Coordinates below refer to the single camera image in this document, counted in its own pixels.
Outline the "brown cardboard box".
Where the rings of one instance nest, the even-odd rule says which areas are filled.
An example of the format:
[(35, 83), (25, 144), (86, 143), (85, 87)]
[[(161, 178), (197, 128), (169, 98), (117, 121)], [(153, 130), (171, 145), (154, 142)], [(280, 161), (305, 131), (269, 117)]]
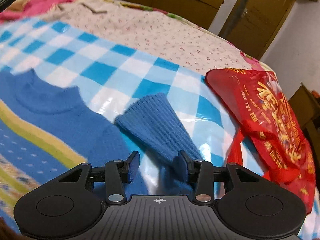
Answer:
[(319, 159), (319, 93), (308, 90), (301, 83), (289, 99), (302, 131), (308, 137), (315, 155)]

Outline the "brown wooden door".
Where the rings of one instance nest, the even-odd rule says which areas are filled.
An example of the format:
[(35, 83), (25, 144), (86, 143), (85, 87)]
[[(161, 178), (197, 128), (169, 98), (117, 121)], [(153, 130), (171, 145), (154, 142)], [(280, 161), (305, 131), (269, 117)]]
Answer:
[(236, 0), (219, 36), (259, 60), (296, 0)]

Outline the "blue striped knit sweater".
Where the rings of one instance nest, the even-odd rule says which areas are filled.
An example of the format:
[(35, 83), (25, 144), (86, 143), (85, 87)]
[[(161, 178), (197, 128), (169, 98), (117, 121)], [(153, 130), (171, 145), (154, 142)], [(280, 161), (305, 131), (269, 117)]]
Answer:
[(80, 163), (100, 166), (126, 159), (126, 133), (158, 160), (164, 191), (188, 194), (177, 178), (176, 157), (201, 154), (158, 93), (133, 103), (115, 122), (89, 109), (78, 87), (60, 88), (41, 80), (35, 70), (1, 72), (1, 219), (15, 228), (13, 208), (24, 194)]

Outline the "floral white bed sheet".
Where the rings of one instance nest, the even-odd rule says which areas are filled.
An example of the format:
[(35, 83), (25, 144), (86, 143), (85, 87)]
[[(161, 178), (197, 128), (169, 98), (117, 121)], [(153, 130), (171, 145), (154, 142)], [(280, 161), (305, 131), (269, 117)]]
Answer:
[(41, 15), (118, 44), (161, 57), (200, 74), (211, 69), (251, 69), (240, 50), (216, 35), (160, 11), (118, 0), (75, 0)]

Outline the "blue white checkered plastic sheet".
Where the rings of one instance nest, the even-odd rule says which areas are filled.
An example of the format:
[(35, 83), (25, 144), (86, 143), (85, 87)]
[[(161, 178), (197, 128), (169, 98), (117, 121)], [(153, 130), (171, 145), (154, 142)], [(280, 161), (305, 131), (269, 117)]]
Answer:
[[(138, 99), (162, 93), (201, 157), (215, 166), (225, 163), (236, 122), (201, 74), (60, 21), (27, 18), (2, 24), (1, 72), (30, 69), (56, 87), (78, 87), (85, 105), (110, 122)], [(126, 133), (123, 138), (131, 152), (140, 153), (139, 174), (126, 192), (163, 194), (158, 160)]]

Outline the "pink floral blanket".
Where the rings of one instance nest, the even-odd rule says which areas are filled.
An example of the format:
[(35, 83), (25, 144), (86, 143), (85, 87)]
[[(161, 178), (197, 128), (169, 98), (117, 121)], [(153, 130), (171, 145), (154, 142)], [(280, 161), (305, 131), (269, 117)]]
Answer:
[(60, 3), (74, 0), (16, 0), (1, 12), (1, 23), (44, 14)]

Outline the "red printed tote bag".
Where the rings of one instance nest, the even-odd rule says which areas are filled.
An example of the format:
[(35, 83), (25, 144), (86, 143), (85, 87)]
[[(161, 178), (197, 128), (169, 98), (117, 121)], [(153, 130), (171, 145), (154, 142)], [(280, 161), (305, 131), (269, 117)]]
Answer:
[(251, 139), (264, 178), (300, 197), (310, 213), (316, 188), (312, 150), (274, 72), (213, 69), (205, 82), (239, 124), (227, 162), (241, 165), (240, 144)]

